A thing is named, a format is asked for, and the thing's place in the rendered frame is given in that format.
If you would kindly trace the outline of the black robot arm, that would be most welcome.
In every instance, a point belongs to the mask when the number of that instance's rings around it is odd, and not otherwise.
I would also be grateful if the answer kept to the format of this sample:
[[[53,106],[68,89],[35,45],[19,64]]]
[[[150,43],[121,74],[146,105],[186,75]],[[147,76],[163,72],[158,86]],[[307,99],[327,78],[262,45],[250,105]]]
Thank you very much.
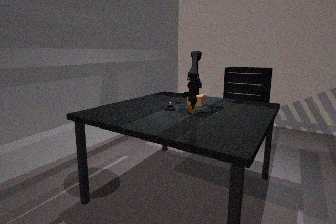
[[[199,88],[202,88],[202,83],[200,82],[199,73],[198,73],[198,62],[202,56],[202,53],[200,51],[193,51],[191,52],[192,57],[192,66],[189,70],[187,80],[189,80],[188,88],[194,89],[197,88],[196,95],[199,95]],[[191,92],[184,92],[182,93],[183,97],[191,96]],[[189,96],[189,97],[190,97]]]

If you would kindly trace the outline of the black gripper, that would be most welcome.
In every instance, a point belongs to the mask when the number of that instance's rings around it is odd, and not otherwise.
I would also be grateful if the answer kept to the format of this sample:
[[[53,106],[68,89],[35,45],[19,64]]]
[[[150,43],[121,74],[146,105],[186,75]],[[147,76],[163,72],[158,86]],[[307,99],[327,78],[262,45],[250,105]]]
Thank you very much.
[[[192,109],[194,109],[196,103],[197,103],[197,95],[196,95],[196,91],[197,91],[197,88],[194,88],[194,89],[189,89],[189,91],[191,92],[191,96],[189,97],[188,96],[188,100],[190,101],[191,103],[191,106],[192,106]]]

